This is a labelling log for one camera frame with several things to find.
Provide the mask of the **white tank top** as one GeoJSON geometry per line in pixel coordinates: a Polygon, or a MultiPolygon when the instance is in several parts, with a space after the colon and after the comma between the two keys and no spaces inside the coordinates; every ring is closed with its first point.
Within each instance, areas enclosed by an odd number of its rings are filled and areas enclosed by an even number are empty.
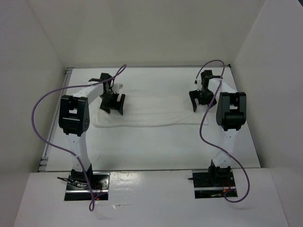
{"type": "Polygon", "coordinates": [[[193,106],[188,95],[180,96],[131,96],[125,98],[123,114],[116,110],[101,110],[101,99],[89,105],[90,123],[99,128],[161,127],[169,125],[199,125],[206,105],[193,106]]]}

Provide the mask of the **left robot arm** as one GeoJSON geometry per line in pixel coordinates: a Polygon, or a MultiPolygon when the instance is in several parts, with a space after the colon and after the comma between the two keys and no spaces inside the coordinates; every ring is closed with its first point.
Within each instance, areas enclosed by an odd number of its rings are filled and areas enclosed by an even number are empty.
{"type": "Polygon", "coordinates": [[[99,97],[100,110],[107,114],[116,110],[123,115],[125,95],[119,94],[122,86],[116,84],[110,74],[101,73],[100,78],[90,79],[89,84],[77,93],[61,97],[59,127],[67,135],[71,152],[80,159],[73,163],[70,181],[77,182],[83,189],[90,188],[94,183],[86,145],[86,131],[90,125],[89,105],[99,97]]]}

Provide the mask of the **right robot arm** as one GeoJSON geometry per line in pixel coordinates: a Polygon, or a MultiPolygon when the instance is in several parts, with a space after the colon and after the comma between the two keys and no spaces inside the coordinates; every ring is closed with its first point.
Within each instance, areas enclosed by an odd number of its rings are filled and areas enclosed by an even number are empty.
{"type": "Polygon", "coordinates": [[[246,122],[246,93],[235,90],[233,92],[212,92],[208,88],[209,81],[221,77],[213,75],[211,70],[204,70],[200,76],[200,80],[195,80],[197,90],[189,92],[193,111],[196,111],[198,104],[206,105],[208,109],[217,105],[217,124],[224,131],[239,131],[246,122]]]}

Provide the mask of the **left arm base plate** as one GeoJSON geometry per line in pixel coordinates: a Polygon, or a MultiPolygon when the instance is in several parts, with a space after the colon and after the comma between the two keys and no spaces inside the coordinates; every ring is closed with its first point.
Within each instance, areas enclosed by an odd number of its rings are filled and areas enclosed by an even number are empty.
{"type": "MultiPolygon", "coordinates": [[[[108,200],[110,173],[94,172],[90,183],[93,196],[97,201],[108,200]]],[[[86,181],[71,181],[67,178],[65,201],[90,201],[91,194],[86,181]]]]}

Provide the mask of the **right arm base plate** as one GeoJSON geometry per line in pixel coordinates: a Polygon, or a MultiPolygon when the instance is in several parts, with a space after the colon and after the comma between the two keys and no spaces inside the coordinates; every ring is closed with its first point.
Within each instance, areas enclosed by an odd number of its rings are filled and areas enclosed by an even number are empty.
{"type": "Polygon", "coordinates": [[[233,173],[219,173],[211,175],[209,171],[193,172],[188,178],[193,183],[196,199],[210,199],[237,197],[237,190],[233,173]]]}

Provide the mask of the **aluminium table edge rail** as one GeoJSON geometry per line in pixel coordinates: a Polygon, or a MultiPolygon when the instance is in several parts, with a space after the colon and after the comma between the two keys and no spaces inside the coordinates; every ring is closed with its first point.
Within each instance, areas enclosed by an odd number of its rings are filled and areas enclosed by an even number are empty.
{"type": "MultiPolygon", "coordinates": [[[[74,69],[74,67],[68,67],[66,69],[65,76],[64,76],[64,81],[63,81],[63,84],[62,84],[63,87],[65,87],[69,83],[69,80],[70,80],[73,69],[74,69]]],[[[57,115],[58,115],[58,112],[59,112],[60,99],[61,99],[61,96],[62,96],[63,93],[64,93],[64,90],[61,90],[60,93],[59,93],[59,98],[58,98],[58,102],[57,102],[57,105],[56,105],[56,108],[55,108],[53,120],[52,120],[52,123],[51,123],[51,128],[50,128],[48,136],[46,138],[47,141],[51,140],[53,130],[56,129],[56,125],[57,125],[56,119],[57,119],[57,115]]],[[[42,153],[42,157],[41,157],[40,162],[39,162],[39,167],[37,169],[37,172],[46,172],[46,166],[47,166],[47,162],[48,162],[48,158],[49,158],[47,156],[48,146],[49,145],[46,143],[44,151],[42,153]]]]}

